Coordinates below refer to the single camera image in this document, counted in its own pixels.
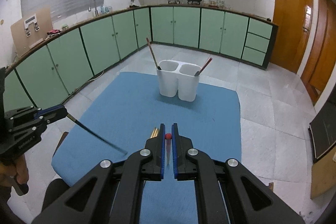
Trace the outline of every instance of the white plastic cup holder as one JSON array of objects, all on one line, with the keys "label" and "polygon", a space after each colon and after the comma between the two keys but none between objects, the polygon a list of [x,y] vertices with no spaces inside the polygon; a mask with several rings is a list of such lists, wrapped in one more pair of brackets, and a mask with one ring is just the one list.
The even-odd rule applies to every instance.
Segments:
[{"label": "white plastic cup holder", "polygon": [[174,97],[178,91],[181,100],[195,100],[200,77],[194,75],[200,66],[174,60],[162,60],[159,66],[161,70],[157,70],[157,77],[161,95]]}]

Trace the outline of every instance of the finger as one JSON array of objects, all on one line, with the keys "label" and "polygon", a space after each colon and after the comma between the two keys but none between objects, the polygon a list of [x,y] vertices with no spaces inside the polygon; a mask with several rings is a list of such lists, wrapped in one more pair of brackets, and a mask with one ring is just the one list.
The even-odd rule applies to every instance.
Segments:
[{"label": "finger", "polygon": [[25,155],[20,156],[16,160],[16,172],[17,172],[17,177],[16,177],[17,182],[19,184],[27,183],[27,181],[29,180],[29,173],[28,173]]},{"label": "finger", "polygon": [[16,175],[16,167],[14,165],[5,166],[0,164],[0,174],[5,174],[7,176]]},{"label": "finger", "polygon": [[11,187],[11,183],[7,180],[7,176],[0,174],[0,186]]}]

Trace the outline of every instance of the metal bolt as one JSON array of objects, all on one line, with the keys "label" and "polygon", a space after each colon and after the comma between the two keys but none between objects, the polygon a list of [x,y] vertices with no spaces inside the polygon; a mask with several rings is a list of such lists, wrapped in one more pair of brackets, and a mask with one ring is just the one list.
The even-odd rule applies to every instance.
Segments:
[{"label": "metal bolt", "polygon": [[195,148],[190,148],[190,149],[188,150],[188,154],[189,154],[190,156],[196,156],[196,155],[198,154],[198,150],[195,149]]},{"label": "metal bolt", "polygon": [[141,156],[148,156],[151,153],[149,149],[143,149],[140,151]]},{"label": "metal bolt", "polygon": [[100,162],[100,167],[102,167],[102,168],[110,167],[110,165],[111,165],[111,162],[109,160],[102,160]]},{"label": "metal bolt", "polygon": [[238,165],[238,161],[236,159],[229,159],[227,164],[231,167],[236,167]]}]

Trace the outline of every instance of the white floor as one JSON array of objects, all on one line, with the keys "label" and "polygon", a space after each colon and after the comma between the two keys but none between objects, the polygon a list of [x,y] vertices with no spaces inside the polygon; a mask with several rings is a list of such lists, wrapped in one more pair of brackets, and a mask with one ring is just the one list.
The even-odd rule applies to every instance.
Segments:
[{"label": "white floor", "polygon": [[[153,45],[159,61],[173,59],[202,66],[210,54],[177,47]],[[335,189],[310,200],[312,154],[308,124],[316,112],[300,78],[269,64],[266,71],[226,58],[213,61],[200,82],[236,90],[241,104],[241,161],[268,185],[306,223],[313,223],[331,200]],[[66,103],[68,112],[79,119],[93,100],[120,71],[156,74],[149,49],[144,48],[91,82]],[[41,211],[47,185],[56,177],[51,159],[62,132],[74,126],[63,119],[48,127],[43,140],[26,153],[30,191],[23,197],[12,192],[11,208],[30,223]]]}]

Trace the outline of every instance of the faucet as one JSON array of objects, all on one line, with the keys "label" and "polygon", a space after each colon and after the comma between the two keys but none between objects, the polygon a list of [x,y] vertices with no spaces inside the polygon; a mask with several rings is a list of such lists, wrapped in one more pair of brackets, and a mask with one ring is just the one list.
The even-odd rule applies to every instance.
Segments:
[{"label": "faucet", "polygon": [[[98,16],[96,0],[93,0],[93,3],[94,3],[94,14],[95,14],[95,16]],[[89,6],[89,12],[90,11],[91,11],[91,0],[90,0],[90,6]]]}]

